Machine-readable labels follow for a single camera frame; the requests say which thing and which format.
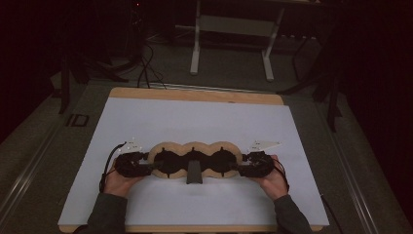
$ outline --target floor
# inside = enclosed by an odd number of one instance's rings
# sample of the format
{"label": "floor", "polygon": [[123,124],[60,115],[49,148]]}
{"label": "floor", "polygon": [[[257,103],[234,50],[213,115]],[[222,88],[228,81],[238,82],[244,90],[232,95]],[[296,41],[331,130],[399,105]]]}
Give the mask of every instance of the floor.
{"label": "floor", "polygon": [[[189,73],[191,30],[183,30],[173,44],[157,36],[148,40],[147,59],[153,50],[148,67],[151,88],[273,94],[297,84],[291,58],[299,41],[285,37],[276,41],[271,55],[276,80],[269,83],[257,49],[260,40],[257,46],[240,49],[216,43],[217,37],[221,36],[204,35],[197,76]],[[311,41],[297,57],[299,76],[311,67],[318,50],[317,42]],[[136,87],[141,70],[137,66],[119,73],[129,83],[112,82],[90,71],[88,85],[72,81],[72,100],[64,114],[57,114],[60,100],[49,97],[0,145],[0,198],[4,201],[0,232],[59,233],[56,224],[65,197],[110,90]],[[52,77],[56,86],[58,78],[59,74]],[[139,85],[147,84],[143,79]],[[331,208],[326,207],[330,225],[319,233],[339,233],[339,226],[343,233],[412,233],[346,97],[339,96],[341,117],[336,118],[337,133],[332,133],[325,122],[328,102],[313,102],[313,89],[282,98],[291,108],[319,191]],[[67,124],[71,114],[89,116],[88,124]]]}

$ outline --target person's right hand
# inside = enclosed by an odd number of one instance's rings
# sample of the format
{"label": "person's right hand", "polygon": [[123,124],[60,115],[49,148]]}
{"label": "person's right hand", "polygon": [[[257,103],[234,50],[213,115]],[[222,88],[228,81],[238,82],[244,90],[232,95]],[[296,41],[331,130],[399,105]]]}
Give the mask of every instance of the person's right hand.
{"label": "person's right hand", "polygon": [[[272,155],[271,157],[274,159],[274,166],[276,166],[278,169],[280,169],[281,172],[283,172],[282,166],[280,165],[280,163],[278,163],[279,157],[277,155]],[[288,194],[288,189],[286,187],[285,181],[282,175],[277,172],[277,170],[273,170],[264,177],[251,177],[250,179],[257,182],[267,194],[267,196],[273,201]]]}

